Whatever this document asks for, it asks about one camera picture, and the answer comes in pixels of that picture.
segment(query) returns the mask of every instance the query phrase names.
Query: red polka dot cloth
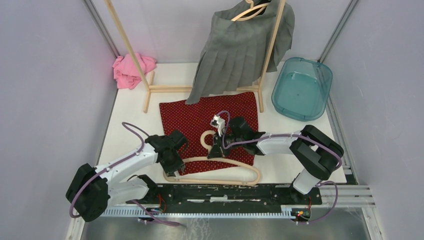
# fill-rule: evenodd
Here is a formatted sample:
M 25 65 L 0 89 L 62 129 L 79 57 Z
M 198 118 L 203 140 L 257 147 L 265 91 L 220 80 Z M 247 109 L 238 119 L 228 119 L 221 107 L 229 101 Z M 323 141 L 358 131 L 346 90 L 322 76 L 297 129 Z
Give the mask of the red polka dot cloth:
M 254 130 L 258 130 L 258 109 L 256 98 L 253 92 L 245 92 L 237 95 L 202 97 L 196 104 L 186 105 L 186 100 L 159 103 L 160 116 L 162 118 L 163 131 L 169 135 L 178 129 L 188 139 L 188 148 L 179 152 L 182 159 L 193 157 L 205 157 L 208 150 L 200 143 L 203 132 L 216 128 L 210 125 L 215 114 L 222 110 L 229 111 L 231 118 L 242 116 Z M 227 114 L 222 113 L 221 118 L 227 123 Z M 212 145 L 212 135 L 205 138 L 208 145 Z M 254 157 L 248 154 L 243 148 L 231 150 L 228 159 L 236 160 L 245 164 L 253 165 Z M 184 172 L 180 175 L 201 173 L 217 169 L 234 167 L 225 162 L 196 161 L 185 164 Z

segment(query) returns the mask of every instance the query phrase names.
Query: pink towel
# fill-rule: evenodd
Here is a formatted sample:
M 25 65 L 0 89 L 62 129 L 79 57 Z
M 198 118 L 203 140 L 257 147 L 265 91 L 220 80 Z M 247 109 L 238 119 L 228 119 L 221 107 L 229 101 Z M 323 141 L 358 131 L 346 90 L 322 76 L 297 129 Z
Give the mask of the pink towel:
M 148 56 L 140 56 L 136 53 L 135 57 L 140 63 L 141 69 L 144 74 L 152 71 L 156 68 L 156 60 Z M 112 65 L 113 67 L 113 78 L 117 81 L 117 87 L 119 89 L 134 89 L 142 79 L 140 78 L 139 71 L 133 63 L 133 59 L 129 54 L 119 56 Z

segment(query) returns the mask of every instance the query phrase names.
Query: gray skirt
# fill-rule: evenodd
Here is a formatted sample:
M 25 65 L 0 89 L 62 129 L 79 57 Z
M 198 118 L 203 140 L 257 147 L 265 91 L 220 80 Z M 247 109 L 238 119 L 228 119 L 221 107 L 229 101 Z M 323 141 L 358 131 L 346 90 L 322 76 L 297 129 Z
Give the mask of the gray skirt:
M 195 104 L 209 94 L 251 86 L 261 76 L 279 3 L 272 0 L 262 15 L 246 21 L 231 21 L 249 9 L 250 5 L 244 0 L 229 10 L 215 12 L 185 104 Z M 278 63 L 292 47 L 294 27 L 295 14 L 286 3 L 267 72 L 277 71 Z

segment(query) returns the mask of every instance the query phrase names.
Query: red fabric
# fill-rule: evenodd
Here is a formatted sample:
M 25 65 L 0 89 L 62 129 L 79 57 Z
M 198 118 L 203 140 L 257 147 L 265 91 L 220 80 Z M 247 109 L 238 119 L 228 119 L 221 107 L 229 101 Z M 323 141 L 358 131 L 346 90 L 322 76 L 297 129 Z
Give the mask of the red fabric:
M 185 102 L 186 100 L 181 100 L 159 104 L 164 133 L 169 135 L 172 131 L 178 129 L 188 139 L 187 150 L 179 153 L 182 159 L 208 155 L 208 150 L 203 148 L 200 143 L 200 136 L 207 130 L 217 131 L 210 123 L 214 115 L 222 110 L 229 111 L 231 118 L 243 116 L 254 131 L 258 130 L 258 109 L 253 92 L 202 97 L 198 103 L 192 105 L 186 105 Z M 223 113 L 220 116 L 227 123 L 227 114 Z M 208 135 L 205 142 L 212 145 L 212 135 Z M 248 154 L 243 148 L 236 148 L 231 151 L 228 159 L 252 166 L 254 156 Z M 212 161 L 188 162 L 185 164 L 184 173 L 180 172 L 180 174 L 193 174 L 229 167 L 233 167 L 233 165 Z

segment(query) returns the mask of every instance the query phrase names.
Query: white tabletop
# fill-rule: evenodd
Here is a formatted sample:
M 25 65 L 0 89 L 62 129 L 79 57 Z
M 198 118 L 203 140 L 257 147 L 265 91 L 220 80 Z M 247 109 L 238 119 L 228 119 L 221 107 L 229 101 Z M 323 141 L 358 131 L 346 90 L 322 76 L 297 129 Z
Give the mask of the white tabletop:
M 264 112 L 258 113 L 259 131 L 270 133 L 289 133 L 301 130 L 305 125 L 314 125 L 330 138 L 333 132 L 327 112 L 317 120 L 302 122 L 277 113 L 271 103 L 271 94 L 283 63 L 280 63 L 278 72 L 268 73 L 263 84 Z M 196 71 L 197 63 L 162 63 L 155 70 L 154 84 L 156 85 L 191 85 Z M 189 93 L 153 93 L 150 99 L 148 113 L 143 112 L 146 89 L 141 83 L 135 89 L 120 89 L 113 106 L 112 116 L 107 129 L 106 138 L 98 164 L 113 161 L 140 144 L 140 140 L 122 127 L 121 122 L 132 123 L 150 135 L 163 135 L 159 103 L 175 102 L 187 99 Z M 262 174 L 259 183 L 291 183 L 303 170 L 302 164 L 294 155 L 274 154 L 267 156 L 255 156 L 254 167 Z M 167 183 L 164 179 L 160 164 L 154 164 L 134 174 L 147 174 L 156 183 Z M 182 176 L 182 178 L 222 179 L 250 181 L 255 174 L 241 167 L 230 167 L 208 172 L 194 173 Z M 339 168 L 330 177 L 336 183 L 346 183 L 343 168 Z

